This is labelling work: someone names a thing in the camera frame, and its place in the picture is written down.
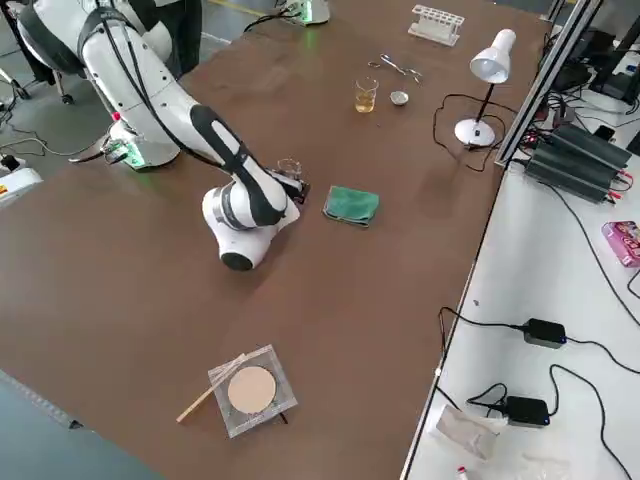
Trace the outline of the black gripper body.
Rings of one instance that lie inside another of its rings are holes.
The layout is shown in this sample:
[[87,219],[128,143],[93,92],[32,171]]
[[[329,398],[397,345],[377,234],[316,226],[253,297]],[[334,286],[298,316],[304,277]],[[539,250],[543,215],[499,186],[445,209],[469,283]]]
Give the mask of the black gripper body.
[[269,174],[280,183],[284,188],[285,193],[292,201],[303,200],[303,183],[300,180],[290,178],[289,176],[273,169],[269,170]]

